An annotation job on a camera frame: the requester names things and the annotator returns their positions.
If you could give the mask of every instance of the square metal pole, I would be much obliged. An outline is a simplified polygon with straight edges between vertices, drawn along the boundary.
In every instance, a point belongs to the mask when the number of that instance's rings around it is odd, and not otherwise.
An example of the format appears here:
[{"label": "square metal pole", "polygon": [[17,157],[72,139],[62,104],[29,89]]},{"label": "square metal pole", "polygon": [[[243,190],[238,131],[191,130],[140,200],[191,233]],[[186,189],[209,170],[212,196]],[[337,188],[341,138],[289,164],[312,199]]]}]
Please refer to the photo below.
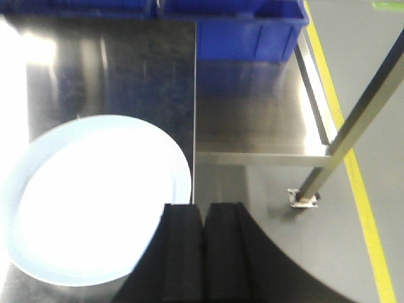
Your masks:
[{"label": "square metal pole", "polygon": [[349,149],[377,116],[404,79],[404,29],[384,59],[382,65],[363,92],[330,144],[331,158],[324,167],[315,167],[299,188],[296,201],[310,199],[326,182]]}]

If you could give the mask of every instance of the yellow stripe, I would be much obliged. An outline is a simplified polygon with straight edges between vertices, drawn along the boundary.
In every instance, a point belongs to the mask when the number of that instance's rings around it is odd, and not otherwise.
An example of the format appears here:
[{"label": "yellow stripe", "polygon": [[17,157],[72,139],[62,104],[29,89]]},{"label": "yellow stripe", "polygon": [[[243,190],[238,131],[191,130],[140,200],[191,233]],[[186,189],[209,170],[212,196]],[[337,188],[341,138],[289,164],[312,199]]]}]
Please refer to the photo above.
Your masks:
[{"label": "yellow stripe", "polygon": [[[309,5],[306,2],[307,11],[311,22],[307,27],[311,45],[314,51],[320,77],[323,81],[325,94],[334,122],[339,129],[344,123],[343,114],[340,103],[335,91],[333,80],[328,69],[327,61],[324,56],[323,47],[321,46],[316,27],[312,22]],[[374,279],[381,303],[397,303],[394,293],[393,282],[391,281],[386,256],[384,255],[379,232],[377,231],[376,221],[374,219],[371,203],[366,192],[365,183],[362,173],[359,169],[357,157],[353,149],[351,149],[344,158],[347,168],[348,177],[351,183],[353,196],[358,209],[360,223],[364,233],[367,251],[373,268]]]}]

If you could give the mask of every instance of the metal shelf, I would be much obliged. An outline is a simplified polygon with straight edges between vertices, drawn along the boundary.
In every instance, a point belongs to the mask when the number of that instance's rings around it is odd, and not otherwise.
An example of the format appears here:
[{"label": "metal shelf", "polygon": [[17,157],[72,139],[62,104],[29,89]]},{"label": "metal shelf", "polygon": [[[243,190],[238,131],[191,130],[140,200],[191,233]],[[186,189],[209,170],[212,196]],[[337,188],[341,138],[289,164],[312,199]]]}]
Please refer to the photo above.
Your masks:
[{"label": "metal shelf", "polygon": [[197,63],[196,161],[321,167],[336,135],[306,40],[286,63]]}]

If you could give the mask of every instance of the white plate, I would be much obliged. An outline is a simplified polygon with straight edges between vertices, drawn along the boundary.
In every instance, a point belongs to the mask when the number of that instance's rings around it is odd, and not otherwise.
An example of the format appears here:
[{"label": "white plate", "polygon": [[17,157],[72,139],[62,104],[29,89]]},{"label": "white plate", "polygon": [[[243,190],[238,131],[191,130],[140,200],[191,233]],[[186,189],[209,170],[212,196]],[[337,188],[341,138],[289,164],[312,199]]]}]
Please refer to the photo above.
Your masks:
[{"label": "white plate", "polygon": [[63,124],[35,140],[0,192],[14,264],[48,283],[86,286],[130,273],[164,204],[188,204],[191,175],[175,141],[125,116]]}]

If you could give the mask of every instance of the blue plastic crate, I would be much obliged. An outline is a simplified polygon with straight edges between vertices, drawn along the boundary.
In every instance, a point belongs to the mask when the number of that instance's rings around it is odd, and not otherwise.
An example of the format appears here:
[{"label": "blue plastic crate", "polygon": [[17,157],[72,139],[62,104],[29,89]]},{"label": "blue plastic crate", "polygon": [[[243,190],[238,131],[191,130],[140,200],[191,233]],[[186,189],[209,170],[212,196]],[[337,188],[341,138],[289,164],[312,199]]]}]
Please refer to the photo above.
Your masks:
[{"label": "blue plastic crate", "polygon": [[155,17],[155,0],[8,0],[0,11],[14,14],[67,17],[150,19]]},{"label": "blue plastic crate", "polygon": [[280,62],[309,17],[301,0],[163,0],[160,18],[198,24],[198,58]]}]

